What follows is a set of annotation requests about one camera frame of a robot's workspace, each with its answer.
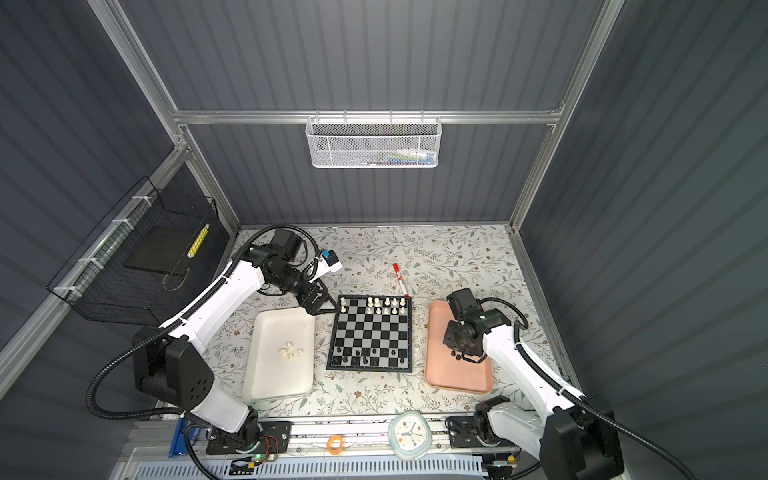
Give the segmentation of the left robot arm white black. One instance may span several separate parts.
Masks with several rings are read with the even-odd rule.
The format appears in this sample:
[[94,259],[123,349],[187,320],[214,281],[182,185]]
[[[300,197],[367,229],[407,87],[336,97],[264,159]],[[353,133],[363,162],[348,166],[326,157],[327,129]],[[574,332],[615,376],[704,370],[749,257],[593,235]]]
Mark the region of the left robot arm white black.
[[[95,374],[86,389],[86,409],[106,420],[175,414],[236,451],[254,451],[266,442],[256,411],[220,386],[203,354],[230,316],[264,286],[276,296],[293,295],[309,315],[327,313],[324,305],[332,297],[322,278],[341,267],[334,251],[320,248],[298,226],[277,224],[257,231],[190,304],[159,327],[142,328],[131,347]],[[102,382],[126,360],[133,362],[137,390],[164,407],[113,411],[98,404]]]

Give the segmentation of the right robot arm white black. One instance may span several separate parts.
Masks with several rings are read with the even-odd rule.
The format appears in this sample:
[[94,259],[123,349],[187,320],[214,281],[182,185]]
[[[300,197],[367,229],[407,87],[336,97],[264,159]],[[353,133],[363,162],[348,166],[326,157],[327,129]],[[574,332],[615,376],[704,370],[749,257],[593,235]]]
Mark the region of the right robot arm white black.
[[612,408],[588,397],[540,359],[521,338],[529,322],[518,307],[510,319],[493,297],[485,309],[470,289],[447,297],[453,315],[443,343],[453,356],[474,364],[493,361],[510,374],[535,411],[529,414],[498,395],[476,405],[473,424],[456,434],[473,435],[486,447],[508,441],[533,456],[549,479],[613,479],[625,470],[620,436],[626,436],[678,470],[693,471],[663,447],[616,421]]

